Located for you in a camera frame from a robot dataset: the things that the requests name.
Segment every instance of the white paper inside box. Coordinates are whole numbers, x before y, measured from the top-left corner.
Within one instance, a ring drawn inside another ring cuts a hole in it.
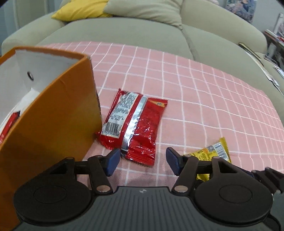
[[[77,59],[27,50],[0,65],[0,134],[13,112],[20,115],[38,95]]]

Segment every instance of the sofa armrest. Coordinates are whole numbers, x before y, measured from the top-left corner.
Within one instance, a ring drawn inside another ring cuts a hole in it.
[[[30,22],[6,38],[2,43],[2,55],[16,46],[35,46],[63,27],[65,23],[52,19],[53,14],[54,12]]]
[[[265,36],[237,15],[205,0],[184,0],[182,23],[218,35],[235,44],[240,42],[254,52],[266,53]]]

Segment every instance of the yellow pillow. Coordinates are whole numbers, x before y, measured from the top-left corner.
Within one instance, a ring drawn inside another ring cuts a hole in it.
[[[103,12],[108,0],[72,0],[61,7],[53,19],[70,22],[78,19],[111,17],[112,15]]]

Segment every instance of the black circular disc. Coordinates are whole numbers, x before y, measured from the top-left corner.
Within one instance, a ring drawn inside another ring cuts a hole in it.
[[[269,213],[272,202],[268,188],[238,174],[222,174],[195,191],[197,207],[209,218],[225,224],[259,222]]]
[[[60,224],[73,219],[85,211],[90,201],[87,186],[59,174],[33,179],[14,194],[19,217],[39,225]]]

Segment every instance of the crosshair logo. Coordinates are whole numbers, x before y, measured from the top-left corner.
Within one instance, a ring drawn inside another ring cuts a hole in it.
[[[140,193],[146,193],[147,190],[146,190],[146,189],[140,189],[139,192],[140,192]]]

